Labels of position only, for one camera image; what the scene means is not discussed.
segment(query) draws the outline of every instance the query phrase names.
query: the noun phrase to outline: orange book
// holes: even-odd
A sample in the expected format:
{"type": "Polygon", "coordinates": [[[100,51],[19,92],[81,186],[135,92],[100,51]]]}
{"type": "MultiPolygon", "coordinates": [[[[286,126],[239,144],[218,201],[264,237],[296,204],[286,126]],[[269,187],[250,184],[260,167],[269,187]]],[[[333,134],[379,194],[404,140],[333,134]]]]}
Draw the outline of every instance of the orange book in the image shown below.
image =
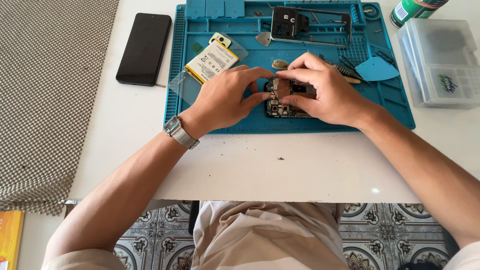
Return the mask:
{"type": "Polygon", "coordinates": [[[15,270],[17,268],[23,224],[23,212],[0,212],[0,270],[15,270]]]}

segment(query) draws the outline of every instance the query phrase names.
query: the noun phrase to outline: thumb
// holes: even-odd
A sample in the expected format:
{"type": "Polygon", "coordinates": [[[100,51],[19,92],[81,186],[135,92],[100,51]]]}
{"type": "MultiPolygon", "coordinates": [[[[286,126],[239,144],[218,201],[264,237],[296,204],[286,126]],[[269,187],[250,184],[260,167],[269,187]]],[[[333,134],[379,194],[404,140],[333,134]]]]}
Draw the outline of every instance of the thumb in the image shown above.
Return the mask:
{"type": "Polygon", "coordinates": [[[298,107],[307,113],[313,111],[315,105],[317,105],[316,100],[311,98],[302,97],[300,95],[290,95],[283,97],[280,101],[280,104],[289,104],[294,107],[298,107]]]}
{"type": "Polygon", "coordinates": [[[242,110],[247,111],[249,113],[255,106],[260,104],[262,101],[267,100],[270,97],[270,92],[259,92],[252,94],[248,98],[244,99],[241,103],[240,106],[242,107],[242,110]]]}

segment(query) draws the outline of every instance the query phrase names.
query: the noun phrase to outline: beige shirt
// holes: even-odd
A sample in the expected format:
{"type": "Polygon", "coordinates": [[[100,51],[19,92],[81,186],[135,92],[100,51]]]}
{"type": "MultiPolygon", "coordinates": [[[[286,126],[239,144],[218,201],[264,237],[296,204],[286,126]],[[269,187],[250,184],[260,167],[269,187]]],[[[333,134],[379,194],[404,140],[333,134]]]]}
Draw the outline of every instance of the beige shirt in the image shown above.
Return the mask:
{"type": "MultiPolygon", "coordinates": [[[[192,270],[348,270],[338,223],[343,204],[202,201],[193,231],[192,270]]],[[[480,242],[456,254],[445,269],[480,265],[480,242]]],[[[111,252],[62,255],[43,270],[124,270],[111,252]]]]}

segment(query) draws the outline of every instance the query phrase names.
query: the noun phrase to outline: silver mesh watch strap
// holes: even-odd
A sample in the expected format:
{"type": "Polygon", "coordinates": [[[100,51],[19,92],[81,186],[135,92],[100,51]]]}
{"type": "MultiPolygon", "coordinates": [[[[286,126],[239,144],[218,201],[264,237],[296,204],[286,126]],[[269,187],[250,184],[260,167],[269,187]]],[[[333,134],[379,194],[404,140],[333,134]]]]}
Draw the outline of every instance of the silver mesh watch strap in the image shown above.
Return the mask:
{"type": "Polygon", "coordinates": [[[188,133],[182,127],[172,134],[172,137],[188,149],[193,149],[195,146],[197,146],[198,141],[192,139],[192,137],[190,137],[190,135],[188,135],[188,133]]]}

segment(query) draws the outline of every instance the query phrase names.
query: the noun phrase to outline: watch face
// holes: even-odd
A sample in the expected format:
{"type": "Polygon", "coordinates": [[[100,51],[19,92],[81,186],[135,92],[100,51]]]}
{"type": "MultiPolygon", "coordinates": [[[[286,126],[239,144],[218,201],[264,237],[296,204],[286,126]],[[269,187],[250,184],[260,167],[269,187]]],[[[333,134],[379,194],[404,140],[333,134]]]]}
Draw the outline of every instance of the watch face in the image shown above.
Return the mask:
{"type": "Polygon", "coordinates": [[[163,129],[167,134],[170,134],[178,125],[180,125],[179,120],[174,116],[170,119],[164,126],[163,129]]]}

